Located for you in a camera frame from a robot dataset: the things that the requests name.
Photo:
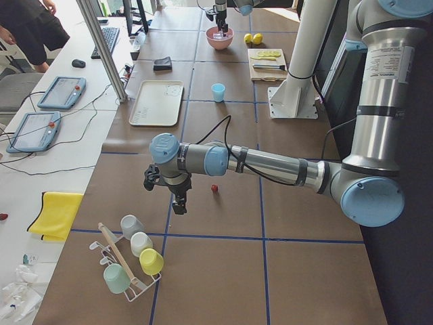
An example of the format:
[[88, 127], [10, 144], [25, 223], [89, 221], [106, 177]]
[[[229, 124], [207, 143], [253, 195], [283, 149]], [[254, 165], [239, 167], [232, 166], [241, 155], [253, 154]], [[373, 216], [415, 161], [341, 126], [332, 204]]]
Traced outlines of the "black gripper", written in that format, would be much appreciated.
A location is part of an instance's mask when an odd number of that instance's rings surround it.
[[221, 26], [221, 33], [223, 36], [225, 36], [228, 32], [228, 25], [225, 22], [226, 20], [226, 11], [218, 11], [216, 13], [216, 24], [218, 26]]
[[174, 213], [176, 215], [186, 214], [187, 191], [192, 189], [191, 175], [180, 174], [180, 176], [171, 179], [168, 188], [175, 196], [175, 201], [172, 203]]

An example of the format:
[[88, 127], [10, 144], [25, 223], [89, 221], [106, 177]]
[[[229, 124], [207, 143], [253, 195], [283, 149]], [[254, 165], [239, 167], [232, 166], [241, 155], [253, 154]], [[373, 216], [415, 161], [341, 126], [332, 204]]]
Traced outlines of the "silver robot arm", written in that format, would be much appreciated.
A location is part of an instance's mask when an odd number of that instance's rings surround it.
[[349, 3], [346, 48], [363, 49], [367, 57], [352, 148], [341, 163], [310, 162], [226, 142], [186, 144], [163, 133], [150, 143], [153, 163], [144, 173], [144, 187], [166, 186], [175, 197], [174, 212], [184, 214], [193, 174], [220, 176], [231, 169], [287, 186], [308, 186], [333, 198], [360, 225], [380, 227], [394, 221], [405, 206], [395, 181], [398, 128], [415, 47], [431, 20], [431, 1]]
[[[234, 8], [237, 9], [242, 16], [248, 16], [251, 14], [253, 7], [256, 7], [262, 2], [263, 1], [257, 0], [235, 0]], [[218, 31], [225, 36], [225, 34], [228, 32], [228, 24], [226, 23], [227, 1], [215, 0], [212, 8], [206, 10], [206, 16], [210, 21], [215, 20]]]

